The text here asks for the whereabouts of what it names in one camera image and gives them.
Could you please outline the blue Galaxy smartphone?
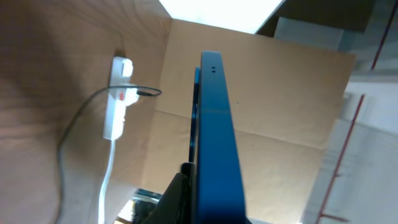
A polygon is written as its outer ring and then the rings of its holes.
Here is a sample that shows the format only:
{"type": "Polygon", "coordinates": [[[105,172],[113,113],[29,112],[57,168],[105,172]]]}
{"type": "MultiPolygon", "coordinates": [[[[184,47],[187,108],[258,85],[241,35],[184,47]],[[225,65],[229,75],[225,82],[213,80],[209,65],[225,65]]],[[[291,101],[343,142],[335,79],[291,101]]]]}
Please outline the blue Galaxy smartphone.
{"type": "Polygon", "coordinates": [[[193,223],[245,223],[239,156],[221,54],[203,51],[195,69],[189,162],[193,223]]]}

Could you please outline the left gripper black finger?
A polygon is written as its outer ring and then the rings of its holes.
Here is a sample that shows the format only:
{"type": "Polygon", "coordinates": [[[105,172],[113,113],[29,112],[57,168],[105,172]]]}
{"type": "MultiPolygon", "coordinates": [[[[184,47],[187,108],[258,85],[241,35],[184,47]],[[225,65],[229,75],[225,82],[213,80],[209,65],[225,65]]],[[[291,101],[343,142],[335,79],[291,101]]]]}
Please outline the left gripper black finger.
{"type": "Polygon", "coordinates": [[[195,164],[183,163],[148,216],[148,224],[193,223],[195,164]]]}

